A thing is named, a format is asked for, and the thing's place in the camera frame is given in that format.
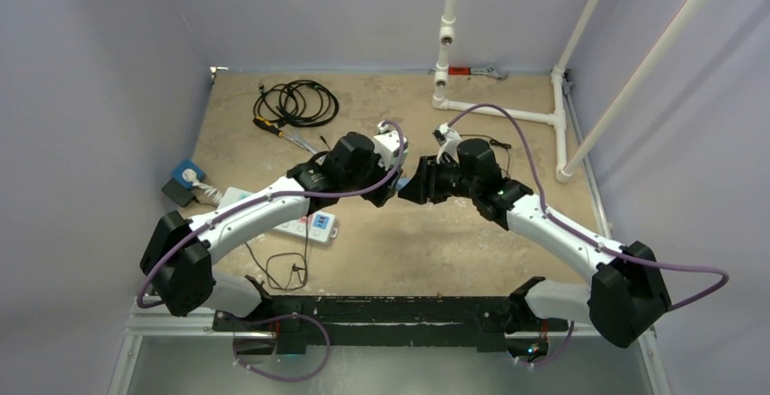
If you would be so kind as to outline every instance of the purple wall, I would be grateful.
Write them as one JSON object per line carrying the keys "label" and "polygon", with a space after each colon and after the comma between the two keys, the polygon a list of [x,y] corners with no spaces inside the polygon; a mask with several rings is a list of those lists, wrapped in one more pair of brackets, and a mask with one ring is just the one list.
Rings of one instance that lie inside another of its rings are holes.
{"label": "purple wall", "polygon": [[[428,70],[444,0],[176,0],[207,61],[256,70]],[[548,71],[587,0],[459,0],[453,64]]]}
{"label": "purple wall", "polygon": [[[586,132],[684,0],[613,0],[570,64]],[[770,0],[711,0],[591,152],[615,237],[732,281],[658,323],[674,393],[770,385]],[[666,274],[682,299],[716,279]]]}
{"label": "purple wall", "polygon": [[0,0],[0,393],[105,393],[208,68],[172,0]]}

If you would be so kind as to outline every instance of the speckled floor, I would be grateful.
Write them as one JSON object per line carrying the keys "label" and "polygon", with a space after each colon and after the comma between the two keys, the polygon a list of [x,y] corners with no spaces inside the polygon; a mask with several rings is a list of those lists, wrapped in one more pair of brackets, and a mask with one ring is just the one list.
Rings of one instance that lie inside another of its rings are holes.
{"label": "speckled floor", "polygon": [[[207,173],[207,183],[225,190],[235,186],[259,191],[309,154],[296,145],[267,134],[252,124],[252,106],[259,84],[268,87],[298,78],[311,78],[332,90],[341,110],[329,125],[301,129],[316,144],[322,134],[330,143],[350,131],[374,134],[383,119],[401,124],[410,141],[404,166],[414,171],[419,156],[434,154],[431,136],[440,123],[456,114],[430,106],[432,78],[426,74],[221,74],[213,87],[194,161]],[[473,103],[495,103],[512,109],[550,112],[552,88],[546,76],[512,76],[505,81],[481,77],[453,77],[449,97]],[[527,159],[510,122],[472,114],[456,127],[461,133],[484,133],[511,143],[512,178],[535,187]],[[567,184],[554,177],[556,152],[550,126],[522,123],[532,147],[538,173],[550,205],[592,230],[597,229],[591,194],[582,170]],[[568,150],[575,151],[568,133]],[[498,162],[506,155],[497,151]],[[204,206],[183,210],[186,216],[205,212]],[[342,200],[327,209],[339,218],[340,234],[329,247],[311,246],[307,286],[293,293],[327,295],[508,295],[532,276],[580,282],[567,265],[512,232],[482,219],[467,200],[455,199],[418,206],[399,199],[377,209],[361,199]],[[277,252],[301,252],[299,241],[266,234],[251,241],[261,262]],[[271,274],[283,283],[296,259],[276,260]],[[264,280],[245,247],[216,265],[236,275]]]}

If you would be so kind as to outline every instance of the pvc pipe frame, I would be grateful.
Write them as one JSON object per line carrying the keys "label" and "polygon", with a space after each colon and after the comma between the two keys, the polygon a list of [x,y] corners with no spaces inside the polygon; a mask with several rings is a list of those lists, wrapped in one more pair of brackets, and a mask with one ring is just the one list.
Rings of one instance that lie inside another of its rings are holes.
{"label": "pvc pipe frame", "polygon": [[666,29],[657,38],[649,52],[647,52],[647,55],[645,55],[645,58],[639,64],[636,71],[631,74],[631,77],[628,78],[626,84],[623,85],[623,88],[617,94],[615,100],[612,101],[612,104],[606,109],[601,118],[599,118],[599,121],[597,121],[594,128],[588,133],[583,140],[583,143],[577,148],[575,155],[572,156],[572,159],[569,160],[563,169],[557,171],[557,179],[560,182],[569,180],[572,173],[583,162],[583,159],[586,158],[591,148],[596,145],[599,137],[605,132],[609,125],[615,121],[615,118],[617,118],[620,111],[626,107],[639,86],[645,79],[647,79],[647,76],[657,66],[663,55],[666,54],[668,48],[679,37],[679,34],[690,20],[693,19],[705,1],[706,0],[685,0],[679,8],[679,11],[674,15],[674,18],[672,18],[671,22],[666,26]]}
{"label": "pvc pipe frame", "polygon": [[[580,14],[580,18],[577,20],[575,30],[573,30],[572,35],[569,37],[569,41],[567,43],[567,47],[564,49],[564,53],[562,53],[557,65],[554,66],[554,69],[551,71],[551,84],[553,84],[553,92],[554,92],[553,113],[538,114],[534,112],[525,112],[525,111],[517,111],[514,109],[506,109],[506,111],[516,119],[531,121],[535,123],[546,123],[548,125],[553,126],[554,132],[556,134],[557,178],[559,174],[562,172],[562,170],[564,169],[565,165],[567,164],[567,113],[564,110],[564,91],[563,91],[564,70],[569,60],[569,57],[572,55],[572,53],[575,50],[575,47],[578,45],[580,36],[583,34],[583,31],[586,29],[588,20],[590,19],[591,15],[594,13],[594,10],[597,7],[598,1],[599,0],[588,0],[588,2],[586,3],[586,7],[583,9],[583,12]],[[442,40],[442,36],[445,35],[447,26],[452,26],[452,29],[451,29],[452,42],[454,42],[453,25],[456,20],[454,15],[456,5],[457,5],[457,0],[444,1],[444,15],[441,17],[441,32],[439,32],[439,34],[441,35],[439,37],[440,43],[445,42]],[[434,74],[435,89],[433,92],[433,107],[437,109],[452,109],[456,111],[464,111],[469,107],[471,107],[473,104],[455,102],[455,101],[449,100],[446,97],[445,89],[449,78],[446,76],[445,72],[448,69],[449,69],[449,45],[439,44],[439,61],[436,63],[436,73]],[[489,108],[479,108],[473,112],[477,114],[503,116],[500,112]]]}
{"label": "pvc pipe frame", "polygon": [[[559,182],[566,183],[573,175],[575,170],[583,162],[588,155],[588,152],[594,145],[596,145],[599,137],[605,132],[609,125],[617,118],[620,111],[628,104],[631,97],[637,91],[638,87],[644,82],[647,76],[652,72],[653,68],[657,66],[666,50],[672,43],[678,38],[684,27],[690,22],[698,9],[703,5],[706,0],[686,0],[684,4],[679,8],[674,18],[668,24],[657,41],[653,44],[653,47],[647,53],[645,58],[637,67],[636,71],[631,74],[631,77],[623,85],[618,95],[613,100],[612,104],[606,109],[602,117],[597,121],[593,129],[588,133],[583,143],[577,148],[577,151],[572,158],[567,161],[567,121],[566,113],[564,110],[564,71],[567,67],[569,58],[575,51],[575,47],[578,45],[580,37],[586,29],[588,20],[594,13],[599,0],[588,0],[586,7],[583,8],[583,12],[580,14],[580,18],[577,20],[575,29],[572,35],[569,37],[564,52],[559,58],[556,66],[551,71],[551,83],[553,84],[554,92],[554,112],[552,114],[536,114],[532,112],[523,112],[512,109],[506,109],[514,118],[532,121],[535,123],[547,123],[554,127],[556,132],[556,145],[557,145],[557,165],[556,165],[556,177]],[[454,8],[457,0],[446,0],[444,5],[444,14],[442,16],[442,26],[445,25],[445,18],[451,18],[451,23],[454,24]],[[447,12],[450,12],[450,17],[446,17]],[[445,88],[447,83],[440,84],[439,86],[439,65],[448,68],[449,65],[449,46],[445,45],[439,48],[439,64],[436,64],[436,88],[433,93],[433,107],[437,109],[452,109],[463,111],[468,109],[471,104],[463,102],[455,102],[449,100],[445,95]],[[448,79],[445,74],[442,75],[442,79]],[[478,114],[489,114],[495,116],[502,116],[495,110],[488,108],[481,108],[473,111]]]}

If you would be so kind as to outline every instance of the power strip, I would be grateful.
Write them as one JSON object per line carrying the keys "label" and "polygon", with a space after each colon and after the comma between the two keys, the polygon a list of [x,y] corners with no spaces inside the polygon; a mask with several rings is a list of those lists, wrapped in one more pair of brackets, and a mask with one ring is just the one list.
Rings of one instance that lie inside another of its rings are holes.
{"label": "power strip", "polygon": [[[219,207],[229,206],[248,197],[252,193],[243,189],[229,187],[224,192],[224,196],[219,201]],[[271,232],[291,236],[292,238],[303,240],[306,233],[310,241],[320,245],[329,245],[331,240],[337,237],[339,229],[337,228],[337,217],[332,213],[317,211],[311,216],[311,227],[308,231],[308,218],[303,216],[299,220],[291,220],[272,228]]]}

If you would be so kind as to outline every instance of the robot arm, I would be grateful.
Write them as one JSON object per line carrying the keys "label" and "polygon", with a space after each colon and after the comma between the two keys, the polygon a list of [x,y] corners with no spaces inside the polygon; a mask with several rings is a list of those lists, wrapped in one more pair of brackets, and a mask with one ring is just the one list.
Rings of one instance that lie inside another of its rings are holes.
{"label": "robot arm", "polygon": [[[310,160],[290,169],[267,188],[237,203],[185,220],[178,212],[164,215],[155,227],[140,268],[149,275],[153,267],[193,231],[200,230],[152,277],[151,284],[169,312],[186,316],[198,307],[227,311],[238,317],[252,313],[270,294],[251,277],[217,272],[212,266],[254,236],[319,209],[335,204],[351,191],[381,207],[395,195],[400,164],[408,152],[404,138],[380,125],[371,139],[348,133],[335,144],[322,163]],[[292,193],[272,198],[274,193]]]}
{"label": "robot arm", "polygon": [[420,157],[400,198],[418,204],[444,202],[450,196],[470,198],[482,217],[539,244],[586,282],[560,284],[541,277],[527,281],[510,296],[512,314],[518,318],[513,331],[517,323],[560,318],[591,323],[608,341],[625,348],[671,306],[658,269],[601,252],[578,235],[594,237],[610,251],[654,261],[643,243],[625,246],[595,235],[553,208],[546,214],[531,189],[502,176],[486,141],[461,141],[445,124],[434,135],[441,144],[439,154]]}

